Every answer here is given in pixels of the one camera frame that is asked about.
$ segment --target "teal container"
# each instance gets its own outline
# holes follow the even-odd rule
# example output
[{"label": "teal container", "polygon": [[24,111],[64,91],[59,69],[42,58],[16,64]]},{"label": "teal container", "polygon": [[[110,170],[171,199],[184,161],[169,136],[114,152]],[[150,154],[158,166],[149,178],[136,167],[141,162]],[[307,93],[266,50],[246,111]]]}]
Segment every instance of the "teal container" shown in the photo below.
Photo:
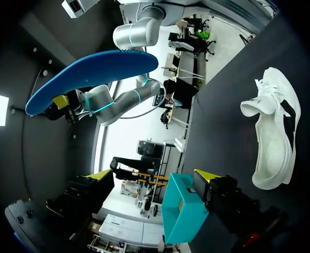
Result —
[{"label": "teal container", "polygon": [[193,178],[170,175],[162,203],[165,243],[191,242],[203,225],[208,211],[193,189]]}]

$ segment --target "office chair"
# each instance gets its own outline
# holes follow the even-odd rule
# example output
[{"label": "office chair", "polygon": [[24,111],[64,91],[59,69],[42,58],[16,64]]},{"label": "office chair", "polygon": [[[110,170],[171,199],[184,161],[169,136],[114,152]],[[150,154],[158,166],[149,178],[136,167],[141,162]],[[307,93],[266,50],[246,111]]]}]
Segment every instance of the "office chair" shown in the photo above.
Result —
[{"label": "office chair", "polygon": [[209,53],[210,55],[214,55],[214,53],[211,53],[208,49],[208,47],[212,44],[212,43],[217,43],[216,41],[206,41],[203,40],[201,38],[198,39],[199,40],[199,48],[195,49],[195,54],[199,55],[201,53],[205,54],[205,61],[208,62],[208,60],[206,59],[206,53]]},{"label": "office chair", "polygon": [[202,18],[196,18],[196,14],[193,15],[193,18],[186,17],[184,20],[187,22],[187,27],[194,27],[194,33],[198,32],[198,30],[203,31],[204,28],[209,28],[208,25],[205,25],[209,20],[203,22]]}]

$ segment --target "yellow clamp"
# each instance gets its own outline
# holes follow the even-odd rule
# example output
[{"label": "yellow clamp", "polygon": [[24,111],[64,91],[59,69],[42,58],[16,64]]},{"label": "yellow clamp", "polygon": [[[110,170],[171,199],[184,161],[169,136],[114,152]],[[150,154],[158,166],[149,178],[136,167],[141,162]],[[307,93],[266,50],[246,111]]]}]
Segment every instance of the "yellow clamp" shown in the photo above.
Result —
[{"label": "yellow clamp", "polygon": [[59,110],[69,105],[68,97],[65,95],[56,96],[52,100]]}]

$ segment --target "blue foam sole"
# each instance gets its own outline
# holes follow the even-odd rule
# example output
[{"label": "blue foam sole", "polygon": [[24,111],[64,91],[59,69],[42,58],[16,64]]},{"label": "blue foam sole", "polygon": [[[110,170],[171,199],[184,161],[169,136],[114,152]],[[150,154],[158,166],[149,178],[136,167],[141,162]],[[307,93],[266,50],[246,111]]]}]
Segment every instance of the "blue foam sole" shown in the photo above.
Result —
[{"label": "blue foam sole", "polygon": [[26,113],[42,113],[52,104],[53,98],[74,89],[122,80],[157,67],[155,56],[140,51],[114,50],[88,55],[73,62],[37,90],[26,104]]}]

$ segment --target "white sneaker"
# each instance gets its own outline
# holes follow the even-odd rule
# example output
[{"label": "white sneaker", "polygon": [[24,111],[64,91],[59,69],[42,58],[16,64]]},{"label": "white sneaker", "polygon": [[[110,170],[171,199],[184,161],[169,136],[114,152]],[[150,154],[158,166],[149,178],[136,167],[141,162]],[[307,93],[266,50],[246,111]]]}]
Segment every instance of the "white sneaker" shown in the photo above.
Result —
[{"label": "white sneaker", "polygon": [[258,96],[242,102],[241,111],[247,117],[260,113],[255,124],[258,158],[252,182],[260,189],[270,190],[291,180],[301,109],[292,85],[281,71],[270,67],[263,79],[255,82]]}]

